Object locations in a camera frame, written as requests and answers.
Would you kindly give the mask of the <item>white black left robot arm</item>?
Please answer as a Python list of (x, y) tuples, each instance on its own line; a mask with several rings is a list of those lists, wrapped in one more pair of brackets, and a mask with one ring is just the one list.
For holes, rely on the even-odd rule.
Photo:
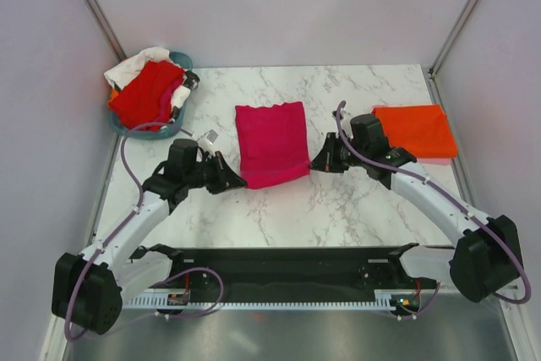
[(102, 335), (116, 323), (125, 303), (162, 282), (178, 287), (185, 267), (163, 245), (141, 253), (147, 235), (187, 199), (192, 189), (210, 194), (243, 189), (246, 181), (221, 152), (208, 152), (192, 139), (176, 139), (167, 159), (139, 185), (139, 198), (124, 218), (79, 254), (63, 254), (55, 264), (52, 313), (71, 325)]

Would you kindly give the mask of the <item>magenta t shirt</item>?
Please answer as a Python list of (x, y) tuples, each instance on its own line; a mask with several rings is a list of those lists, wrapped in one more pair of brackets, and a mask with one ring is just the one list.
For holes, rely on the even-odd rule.
[(264, 189), (309, 175), (303, 103), (235, 107), (241, 177), (249, 189)]

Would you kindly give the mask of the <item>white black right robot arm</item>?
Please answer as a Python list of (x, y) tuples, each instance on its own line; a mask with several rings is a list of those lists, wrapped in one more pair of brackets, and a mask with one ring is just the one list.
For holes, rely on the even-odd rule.
[(392, 255), (389, 282), (408, 287), (417, 278), (450, 283), (465, 298), (478, 303), (517, 279), (525, 280), (515, 223), (494, 218), (455, 196), (433, 180), (417, 158), (392, 147), (380, 120), (372, 114), (351, 119), (352, 132), (328, 133), (313, 171), (344, 173), (363, 168), (368, 176), (408, 200), (448, 238), (448, 249), (409, 244)]

